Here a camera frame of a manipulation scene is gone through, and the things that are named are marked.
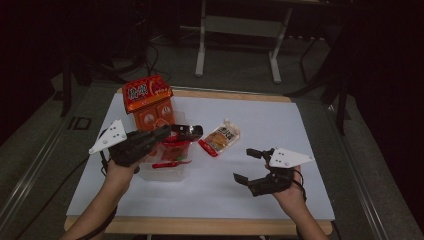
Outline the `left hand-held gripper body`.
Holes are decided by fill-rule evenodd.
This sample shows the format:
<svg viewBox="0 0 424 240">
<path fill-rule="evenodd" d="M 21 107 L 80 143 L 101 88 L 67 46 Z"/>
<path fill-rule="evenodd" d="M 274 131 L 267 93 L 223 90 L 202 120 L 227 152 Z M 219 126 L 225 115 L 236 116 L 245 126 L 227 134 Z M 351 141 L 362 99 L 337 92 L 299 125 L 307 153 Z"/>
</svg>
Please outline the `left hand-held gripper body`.
<svg viewBox="0 0 424 240">
<path fill-rule="evenodd" d="M 121 120 L 114 120 L 88 150 L 89 154 L 108 150 L 111 158 L 119 166 L 129 167 L 148 155 L 157 140 L 154 132 L 125 132 Z"/>
</svg>

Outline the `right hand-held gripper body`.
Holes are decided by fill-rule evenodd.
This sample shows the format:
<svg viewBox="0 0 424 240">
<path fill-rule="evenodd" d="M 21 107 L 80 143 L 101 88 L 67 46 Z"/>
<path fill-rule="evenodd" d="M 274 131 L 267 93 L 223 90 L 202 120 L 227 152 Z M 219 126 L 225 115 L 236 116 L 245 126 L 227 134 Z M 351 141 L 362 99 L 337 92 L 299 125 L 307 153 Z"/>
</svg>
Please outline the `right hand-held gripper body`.
<svg viewBox="0 0 424 240">
<path fill-rule="evenodd" d="M 272 148 L 263 152 L 265 154 L 263 159 L 269 173 L 264 178 L 249 180 L 248 188 L 253 196 L 273 194 L 288 189 L 294 181 L 295 167 L 315 160 L 310 155 L 284 148 Z M 302 174 L 300 186 L 304 192 Z"/>
</svg>

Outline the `red clear snack packet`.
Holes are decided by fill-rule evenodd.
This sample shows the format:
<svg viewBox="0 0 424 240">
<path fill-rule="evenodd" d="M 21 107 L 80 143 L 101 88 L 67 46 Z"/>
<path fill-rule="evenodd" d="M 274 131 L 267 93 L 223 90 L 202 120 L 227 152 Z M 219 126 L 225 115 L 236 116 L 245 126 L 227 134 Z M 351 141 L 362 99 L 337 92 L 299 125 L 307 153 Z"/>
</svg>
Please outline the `red clear snack packet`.
<svg viewBox="0 0 424 240">
<path fill-rule="evenodd" d="M 160 160 L 154 162 L 152 168 L 172 168 L 191 163 L 191 160 L 187 159 L 190 145 L 190 140 L 170 139 L 169 141 L 163 141 L 160 144 L 162 152 Z"/>
</svg>

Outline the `black and red snack packet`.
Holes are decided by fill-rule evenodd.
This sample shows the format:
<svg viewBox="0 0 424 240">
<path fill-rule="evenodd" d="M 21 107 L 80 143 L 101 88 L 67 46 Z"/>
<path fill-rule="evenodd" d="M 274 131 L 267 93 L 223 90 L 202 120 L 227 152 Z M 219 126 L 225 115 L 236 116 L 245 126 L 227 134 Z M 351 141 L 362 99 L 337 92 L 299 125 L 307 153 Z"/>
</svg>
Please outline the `black and red snack packet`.
<svg viewBox="0 0 424 240">
<path fill-rule="evenodd" d="M 177 125 L 171 126 L 170 139 L 172 141 L 197 141 L 203 136 L 203 128 L 200 125 Z"/>
</svg>

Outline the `clear plastic container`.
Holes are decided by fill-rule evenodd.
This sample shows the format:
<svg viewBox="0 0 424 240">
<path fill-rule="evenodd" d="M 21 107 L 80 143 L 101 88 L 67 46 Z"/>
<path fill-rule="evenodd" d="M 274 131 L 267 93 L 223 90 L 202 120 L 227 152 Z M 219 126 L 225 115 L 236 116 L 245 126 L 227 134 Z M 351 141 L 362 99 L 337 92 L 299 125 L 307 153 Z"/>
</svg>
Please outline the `clear plastic container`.
<svg viewBox="0 0 424 240">
<path fill-rule="evenodd" d="M 177 125 L 186 124 L 185 114 L 183 112 L 176 113 Z M 160 144 L 157 145 L 156 151 L 150 157 L 139 165 L 139 175 L 146 181 L 162 181 L 162 182 L 178 182 L 184 178 L 185 165 L 172 168 L 153 169 L 152 164 L 160 160 L 162 152 Z"/>
</svg>

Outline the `large orange snack packet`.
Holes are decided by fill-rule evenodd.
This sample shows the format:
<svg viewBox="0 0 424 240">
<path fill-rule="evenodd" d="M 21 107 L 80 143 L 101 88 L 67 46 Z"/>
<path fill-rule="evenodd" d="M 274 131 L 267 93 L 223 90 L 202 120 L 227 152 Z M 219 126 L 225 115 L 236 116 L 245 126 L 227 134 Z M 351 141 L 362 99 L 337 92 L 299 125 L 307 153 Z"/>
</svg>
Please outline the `large orange snack packet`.
<svg viewBox="0 0 424 240">
<path fill-rule="evenodd" d="M 126 83 L 122 87 L 125 111 L 132 114 L 140 130 L 154 130 L 174 124 L 172 88 L 160 75 Z"/>
</svg>

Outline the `person's left hand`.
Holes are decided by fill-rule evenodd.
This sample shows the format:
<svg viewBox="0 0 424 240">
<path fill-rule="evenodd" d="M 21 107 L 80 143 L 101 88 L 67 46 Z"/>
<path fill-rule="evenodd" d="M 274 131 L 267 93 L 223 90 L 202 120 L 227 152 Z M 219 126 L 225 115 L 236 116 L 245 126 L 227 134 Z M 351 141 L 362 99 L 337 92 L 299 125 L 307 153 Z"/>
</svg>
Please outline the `person's left hand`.
<svg viewBox="0 0 424 240">
<path fill-rule="evenodd" d="M 139 160 L 129 167 L 120 166 L 115 163 L 113 159 L 108 162 L 107 174 L 105 182 L 109 186 L 128 187 L 133 178 L 133 175 L 137 172 L 137 168 L 142 163 Z"/>
</svg>

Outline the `person's right hand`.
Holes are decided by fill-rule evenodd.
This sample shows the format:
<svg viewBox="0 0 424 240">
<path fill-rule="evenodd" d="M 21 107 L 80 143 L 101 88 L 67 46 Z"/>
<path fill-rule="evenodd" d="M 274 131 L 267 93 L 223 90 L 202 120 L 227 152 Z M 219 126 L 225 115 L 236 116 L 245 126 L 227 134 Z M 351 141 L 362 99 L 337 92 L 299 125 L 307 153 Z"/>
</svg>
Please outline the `person's right hand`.
<svg viewBox="0 0 424 240">
<path fill-rule="evenodd" d="M 291 186 L 281 192 L 273 193 L 272 196 L 277 200 L 280 207 L 291 219 L 300 218 L 307 212 L 305 200 L 303 198 L 303 190 L 300 186 L 301 174 L 300 167 L 295 167 L 294 181 Z"/>
</svg>

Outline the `white table mat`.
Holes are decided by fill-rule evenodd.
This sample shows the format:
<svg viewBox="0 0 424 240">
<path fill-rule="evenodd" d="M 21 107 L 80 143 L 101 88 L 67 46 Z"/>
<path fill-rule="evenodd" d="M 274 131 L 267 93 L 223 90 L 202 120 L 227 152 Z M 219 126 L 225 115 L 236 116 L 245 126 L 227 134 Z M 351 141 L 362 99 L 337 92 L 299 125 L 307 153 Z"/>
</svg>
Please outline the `white table mat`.
<svg viewBox="0 0 424 240">
<path fill-rule="evenodd" d="M 179 182 L 146 181 L 134 176 L 120 200 L 117 217 L 284 219 L 270 195 L 254 197 L 234 181 L 238 173 L 250 179 L 267 174 L 264 162 L 246 155 L 248 148 L 282 147 L 311 156 L 309 139 L 294 103 L 248 100 L 172 98 L 172 105 L 188 123 L 210 132 L 228 119 L 241 129 L 240 139 L 217 157 L 198 144 L 190 146 Z"/>
</svg>

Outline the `beige snack packet red edge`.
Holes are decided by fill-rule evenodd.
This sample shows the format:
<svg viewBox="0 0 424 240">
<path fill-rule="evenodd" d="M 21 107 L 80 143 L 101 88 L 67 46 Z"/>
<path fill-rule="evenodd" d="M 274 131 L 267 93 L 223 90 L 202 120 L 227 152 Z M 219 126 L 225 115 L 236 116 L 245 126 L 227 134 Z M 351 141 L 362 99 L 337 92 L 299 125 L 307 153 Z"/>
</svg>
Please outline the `beige snack packet red edge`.
<svg viewBox="0 0 424 240">
<path fill-rule="evenodd" d="M 240 138 L 240 128 L 225 119 L 218 127 L 205 138 L 198 141 L 200 147 L 210 156 L 217 157 Z"/>
</svg>

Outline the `black metal stand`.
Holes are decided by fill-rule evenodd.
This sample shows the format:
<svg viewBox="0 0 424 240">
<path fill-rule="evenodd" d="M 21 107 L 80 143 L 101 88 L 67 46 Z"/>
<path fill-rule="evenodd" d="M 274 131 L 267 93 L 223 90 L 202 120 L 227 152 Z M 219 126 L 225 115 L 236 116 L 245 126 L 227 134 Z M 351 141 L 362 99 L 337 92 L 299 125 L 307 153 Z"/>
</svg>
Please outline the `black metal stand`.
<svg viewBox="0 0 424 240">
<path fill-rule="evenodd" d="M 335 99 L 338 99 L 337 102 L 337 110 L 335 117 L 335 124 L 337 126 L 338 131 L 341 135 L 345 134 L 344 131 L 344 119 L 346 117 L 345 107 L 347 102 L 347 86 L 348 81 L 346 79 L 342 79 L 340 76 L 335 73 L 330 72 L 330 59 L 331 59 L 331 51 L 335 46 L 338 36 L 340 32 L 336 31 L 332 32 L 323 32 L 320 37 L 316 37 L 312 40 L 310 45 L 306 48 L 306 50 L 302 53 L 299 59 L 299 67 L 301 70 L 301 75 L 303 81 L 306 83 L 306 86 L 300 88 L 299 90 L 286 93 L 287 97 L 300 97 L 305 95 L 306 93 L 313 91 L 321 86 L 326 86 L 324 92 L 320 97 L 320 101 L 323 104 L 330 106 Z M 313 46 L 320 40 L 323 39 L 326 44 L 330 47 L 330 50 L 327 56 L 324 58 L 323 63 L 317 72 L 311 77 L 308 78 L 305 72 L 304 67 L 304 59 L 309 53 L 309 51 L 313 48 Z"/>
</svg>

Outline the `black rectangular floor frame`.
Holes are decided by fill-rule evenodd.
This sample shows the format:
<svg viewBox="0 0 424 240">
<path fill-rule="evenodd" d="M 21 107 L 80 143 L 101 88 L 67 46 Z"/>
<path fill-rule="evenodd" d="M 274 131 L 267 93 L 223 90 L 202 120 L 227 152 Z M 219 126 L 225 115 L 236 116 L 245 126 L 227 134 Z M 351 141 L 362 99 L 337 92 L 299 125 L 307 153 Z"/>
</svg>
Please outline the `black rectangular floor frame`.
<svg viewBox="0 0 424 240">
<path fill-rule="evenodd" d="M 88 130 L 91 123 L 91 118 L 73 117 L 68 125 L 68 130 Z"/>
</svg>

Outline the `metal floor rail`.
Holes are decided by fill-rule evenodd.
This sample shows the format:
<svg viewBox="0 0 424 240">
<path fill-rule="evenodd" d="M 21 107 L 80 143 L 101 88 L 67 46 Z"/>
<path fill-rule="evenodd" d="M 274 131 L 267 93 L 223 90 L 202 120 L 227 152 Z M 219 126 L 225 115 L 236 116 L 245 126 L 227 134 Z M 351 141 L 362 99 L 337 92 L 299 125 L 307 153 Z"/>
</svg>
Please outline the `metal floor rail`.
<svg viewBox="0 0 424 240">
<path fill-rule="evenodd" d="M 359 168 L 356 164 L 356 159 L 353 155 L 352 149 L 348 144 L 345 136 L 339 132 L 337 127 L 335 127 L 335 133 L 338 136 L 344 154 L 347 157 L 348 169 L 350 171 L 356 195 L 367 218 L 368 225 L 370 226 L 371 231 L 374 235 L 374 239 L 388 240 L 385 228 L 382 225 L 379 214 L 375 209 L 374 203 L 371 199 L 368 189 L 365 186 L 365 182 L 359 172 Z"/>
<path fill-rule="evenodd" d="M 67 128 L 67 124 L 70 122 L 71 118 L 71 112 L 68 112 L 65 116 L 59 118 L 58 123 L 53 128 L 46 142 L 42 145 L 41 150 L 37 153 L 31 165 L 16 184 L 5 205 L 1 208 L 0 226 L 1 224 L 7 225 L 14 219 L 27 195 L 31 191 L 40 172 L 47 163 L 47 160 L 50 158 L 53 150 L 55 149 L 62 132 Z"/>
</svg>

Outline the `white metal table frame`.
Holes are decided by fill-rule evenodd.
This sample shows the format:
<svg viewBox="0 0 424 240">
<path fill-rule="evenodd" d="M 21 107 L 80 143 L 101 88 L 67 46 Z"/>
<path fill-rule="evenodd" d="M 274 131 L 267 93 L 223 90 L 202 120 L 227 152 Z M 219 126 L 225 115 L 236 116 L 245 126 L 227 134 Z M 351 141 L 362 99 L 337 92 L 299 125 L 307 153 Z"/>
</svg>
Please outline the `white metal table frame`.
<svg viewBox="0 0 424 240">
<path fill-rule="evenodd" d="M 286 10 L 284 18 L 280 22 L 208 15 L 206 9 L 207 0 L 202 0 L 200 18 L 200 40 L 196 68 L 194 73 L 196 77 L 202 77 L 204 75 L 206 55 L 206 33 L 214 32 L 274 38 L 276 40 L 276 44 L 273 50 L 268 52 L 268 58 L 274 83 L 282 83 L 277 56 L 279 54 L 280 47 L 282 45 L 283 39 L 288 28 L 289 20 L 293 11 L 292 8 L 288 8 Z"/>
</svg>

